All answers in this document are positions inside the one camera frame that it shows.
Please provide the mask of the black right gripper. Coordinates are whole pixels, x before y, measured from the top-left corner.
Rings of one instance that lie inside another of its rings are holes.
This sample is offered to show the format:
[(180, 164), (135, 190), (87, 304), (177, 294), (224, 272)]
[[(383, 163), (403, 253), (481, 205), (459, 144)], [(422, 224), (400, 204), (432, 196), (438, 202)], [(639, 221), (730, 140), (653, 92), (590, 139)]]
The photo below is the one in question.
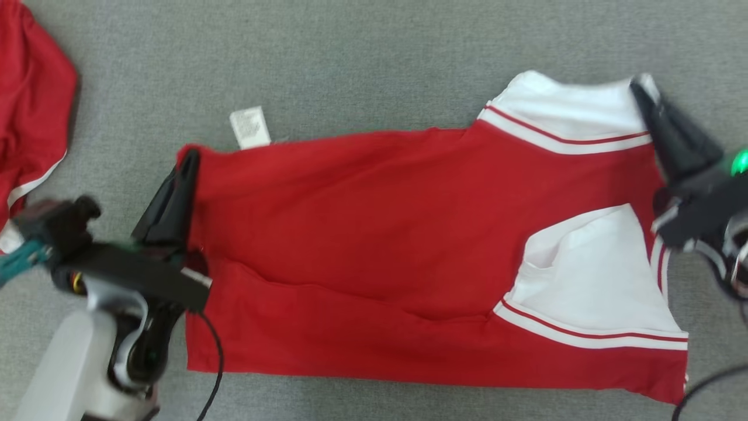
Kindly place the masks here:
[(746, 149), (725, 153), (652, 79), (632, 79), (630, 90), (666, 181), (652, 232), (682, 250), (696, 240), (723, 245), (729, 222), (746, 213)]

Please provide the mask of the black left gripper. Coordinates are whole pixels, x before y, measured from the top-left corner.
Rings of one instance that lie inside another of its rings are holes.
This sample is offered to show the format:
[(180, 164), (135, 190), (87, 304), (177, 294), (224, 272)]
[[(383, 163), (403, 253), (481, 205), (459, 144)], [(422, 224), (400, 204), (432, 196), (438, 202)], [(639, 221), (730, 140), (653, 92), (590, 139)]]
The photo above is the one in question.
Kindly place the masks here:
[[(134, 227), (133, 240), (165, 246), (179, 243), (187, 249), (199, 168), (200, 152), (188, 149)], [(89, 299), (135, 293), (202, 312), (209, 297), (209, 286), (179, 267), (114, 243), (90, 243), (69, 256), (51, 259), (49, 272), (59, 290)]]

